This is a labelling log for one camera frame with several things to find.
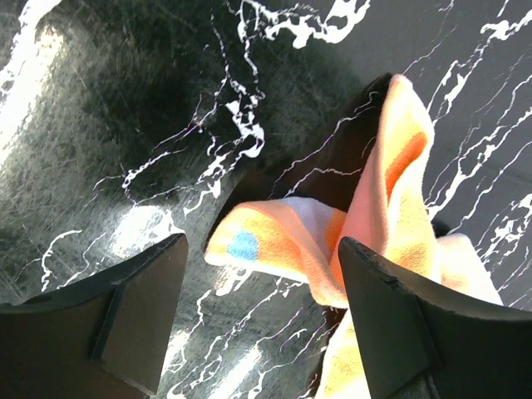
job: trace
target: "yellow fabric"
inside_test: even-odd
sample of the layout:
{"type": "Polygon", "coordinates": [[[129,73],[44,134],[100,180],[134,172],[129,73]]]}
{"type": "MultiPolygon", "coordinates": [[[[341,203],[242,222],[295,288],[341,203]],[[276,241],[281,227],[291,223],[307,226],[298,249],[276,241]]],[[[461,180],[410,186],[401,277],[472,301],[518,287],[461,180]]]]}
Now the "yellow fabric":
{"type": "MultiPolygon", "coordinates": [[[[456,234],[436,239],[432,232],[421,182],[433,138],[430,117],[411,83],[404,76],[394,76],[383,106],[377,142],[349,211],[345,214],[334,209],[323,226],[329,249],[336,243],[329,257],[290,206],[264,201],[236,207],[211,237],[205,259],[210,264],[234,263],[304,281],[309,283],[317,302],[346,308],[337,244],[340,238],[350,236],[404,268],[500,304],[468,238],[456,234]],[[257,237],[262,251],[256,261],[248,264],[228,256],[228,242],[243,226],[257,237]]],[[[330,339],[316,398],[369,397],[355,330],[347,312],[330,339]]]]}

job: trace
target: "floor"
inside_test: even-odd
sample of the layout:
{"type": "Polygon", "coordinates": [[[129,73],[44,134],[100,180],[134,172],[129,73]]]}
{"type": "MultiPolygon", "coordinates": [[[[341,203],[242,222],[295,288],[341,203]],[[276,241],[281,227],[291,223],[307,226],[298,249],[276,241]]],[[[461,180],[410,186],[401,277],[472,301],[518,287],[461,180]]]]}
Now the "floor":
{"type": "Polygon", "coordinates": [[[157,398],[313,397],[336,311],[201,251],[251,170],[355,185],[382,103],[360,93],[389,72],[435,124],[430,216],[471,238],[507,306],[532,310],[526,3],[0,0],[0,303],[185,231],[157,398]],[[342,140],[358,145],[335,165],[342,140]]]}

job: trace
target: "black plastic piece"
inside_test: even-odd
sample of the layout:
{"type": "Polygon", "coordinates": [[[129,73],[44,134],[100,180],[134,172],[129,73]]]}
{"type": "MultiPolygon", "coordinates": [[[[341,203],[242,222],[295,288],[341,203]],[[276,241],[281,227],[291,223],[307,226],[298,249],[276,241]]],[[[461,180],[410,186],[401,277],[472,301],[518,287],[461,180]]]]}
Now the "black plastic piece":
{"type": "Polygon", "coordinates": [[[0,306],[0,397],[140,399],[156,394],[188,244],[172,235],[132,259],[0,306]]]}
{"type": "Polygon", "coordinates": [[[339,249],[373,399],[419,387],[441,398],[532,395],[532,313],[463,295],[354,239],[339,249]]]}

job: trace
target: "orange towel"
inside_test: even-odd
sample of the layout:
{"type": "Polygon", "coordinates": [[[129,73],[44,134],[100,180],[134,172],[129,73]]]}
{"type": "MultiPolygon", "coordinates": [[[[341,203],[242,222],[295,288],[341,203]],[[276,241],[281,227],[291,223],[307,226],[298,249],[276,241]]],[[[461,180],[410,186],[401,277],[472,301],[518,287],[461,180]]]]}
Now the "orange towel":
{"type": "MultiPolygon", "coordinates": [[[[434,137],[431,120],[404,76],[394,76],[377,143],[347,214],[314,199],[240,204],[212,235],[205,260],[254,268],[309,284],[317,302],[347,307],[337,259],[351,236],[402,267],[479,299],[501,304],[462,234],[436,239],[421,195],[434,137]]],[[[369,398],[350,313],[329,341],[316,398],[369,398]]]]}

